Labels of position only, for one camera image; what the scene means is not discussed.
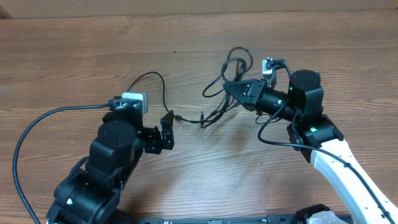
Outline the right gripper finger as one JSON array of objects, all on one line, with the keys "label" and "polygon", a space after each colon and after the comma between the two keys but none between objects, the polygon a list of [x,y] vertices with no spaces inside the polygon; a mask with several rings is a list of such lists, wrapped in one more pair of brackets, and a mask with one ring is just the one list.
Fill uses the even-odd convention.
[{"label": "right gripper finger", "polygon": [[234,97],[244,108],[254,107],[254,103],[252,101],[253,97],[250,94],[246,92],[238,93],[237,91],[232,91],[230,95]]},{"label": "right gripper finger", "polygon": [[253,88],[259,84],[259,80],[241,80],[241,81],[228,81],[225,82],[223,88],[226,92],[231,93],[237,91],[238,93],[251,93]]}]

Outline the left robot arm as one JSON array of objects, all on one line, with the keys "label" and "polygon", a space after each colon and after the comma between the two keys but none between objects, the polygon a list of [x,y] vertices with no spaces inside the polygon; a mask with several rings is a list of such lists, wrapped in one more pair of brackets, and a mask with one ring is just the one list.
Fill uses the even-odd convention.
[{"label": "left robot arm", "polygon": [[47,213],[49,223],[129,223],[117,207],[141,156],[160,154],[174,146],[174,112],[161,120],[161,128],[145,128],[138,109],[106,113],[98,135],[68,177],[56,188]]}]

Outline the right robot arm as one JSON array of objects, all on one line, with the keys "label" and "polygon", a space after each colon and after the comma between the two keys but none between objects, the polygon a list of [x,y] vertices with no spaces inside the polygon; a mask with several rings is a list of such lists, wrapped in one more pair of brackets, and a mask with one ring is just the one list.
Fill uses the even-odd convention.
[{"label": "right robot arm", "polygon": [[397,223],[397,207],[367,175],[343,133],[323,113],[319,73],[289,73],[287,92],[274,89],[274,77],[228,81],[223,88],[249,111],[290,121],[290,141],[284,145],[301,152],[327,179],[356,223]]}]

